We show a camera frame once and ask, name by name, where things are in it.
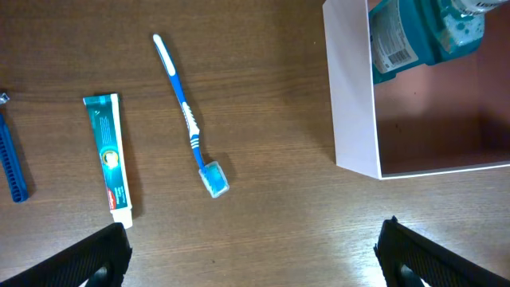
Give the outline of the teal toothpaste tube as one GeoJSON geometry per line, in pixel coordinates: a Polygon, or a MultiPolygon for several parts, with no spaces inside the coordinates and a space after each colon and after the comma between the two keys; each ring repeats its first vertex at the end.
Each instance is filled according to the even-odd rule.
{"type": "Polygon", "coordinates": [[[125,229],[133,226],[131,196],[124,161],[118,93],[83,98],[103,172],[110,213],[125,229]]]}

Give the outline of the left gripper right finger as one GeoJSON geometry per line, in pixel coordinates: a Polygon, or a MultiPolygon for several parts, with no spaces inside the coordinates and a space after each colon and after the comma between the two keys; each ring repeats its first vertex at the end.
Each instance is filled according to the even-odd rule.
{"type": "Polygon", "coordinates": [[[509,280],[398,222],[382,224],[374,247],[388,286],[509,286],[509,280]]]}

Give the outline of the blue mouthwash bottle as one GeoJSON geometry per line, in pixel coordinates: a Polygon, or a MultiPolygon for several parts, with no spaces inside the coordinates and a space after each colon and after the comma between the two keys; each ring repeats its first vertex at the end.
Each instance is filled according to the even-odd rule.
{"type": "Polygon", "coordinates": [[[368,14],[375,85],[476,51],[485,15],[507,0],[382,0],[368,14]]]}

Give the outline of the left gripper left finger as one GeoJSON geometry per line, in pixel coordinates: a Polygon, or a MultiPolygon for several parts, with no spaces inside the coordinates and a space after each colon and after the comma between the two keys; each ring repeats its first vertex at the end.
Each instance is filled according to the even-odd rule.
{"type": "Polygon", "coordinates": [[[124,226],[113,223],[1,285],[121,286],[131,256],[124,226]]]}

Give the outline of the blue white toothbrush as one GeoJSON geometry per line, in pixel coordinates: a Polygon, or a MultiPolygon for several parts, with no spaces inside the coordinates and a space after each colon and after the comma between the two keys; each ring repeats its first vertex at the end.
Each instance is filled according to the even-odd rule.
{"type": "Polygon", "coordinates": [[[213,199],[216,199],[225,194],[230,189],[230,185],[224,171],[217,161],[213,161],[211,163],[204,162],[200,148],[200,128],[190,105],[187,103],[184,89],[182,87],[178,71],[175,67],[175,63],[161,36],[157,33],[154,33],[152,35],[152,39],[163,63],[163,67],[170,80],[171,86],[174,89],[176,98],[182,110],[183,117],[186,121],[186,128],[188,130],[190,139],[190,147],[198,165],[198,173],[204,186],[210,193],[210,196],[213,199]]]}

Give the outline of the blue disposable razor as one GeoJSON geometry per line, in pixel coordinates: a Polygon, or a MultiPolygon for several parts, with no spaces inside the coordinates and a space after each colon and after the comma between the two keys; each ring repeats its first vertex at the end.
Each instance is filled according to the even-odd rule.
{"type": "MultiPolygon", "coordinates": [[[[10,98],[5,92],[1,93],[1,106],[5,105],[10,98]]],[[[1,161],[9,185],[13,202],[21,203],[29,198],[25,177],[19,162],[18,154],[10,134],[9,125],[1,107],[1,161]]]]}

